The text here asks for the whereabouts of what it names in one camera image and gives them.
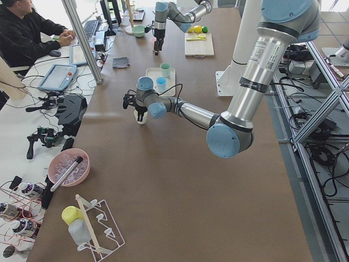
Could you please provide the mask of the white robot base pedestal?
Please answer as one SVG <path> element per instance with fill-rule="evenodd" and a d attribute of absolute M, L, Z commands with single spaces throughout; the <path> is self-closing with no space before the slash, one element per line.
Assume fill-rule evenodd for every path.
<path fill-rule="evenodd" d="M 257 25 L 262 18 L 261 1 L 247 0 L 240 4 L 239 8 L 242 10 L 242 16 L 231 64 L 224 71 L 216 72 L 217 93 L 221 97 L 235 95 L 258 39 Z"/>

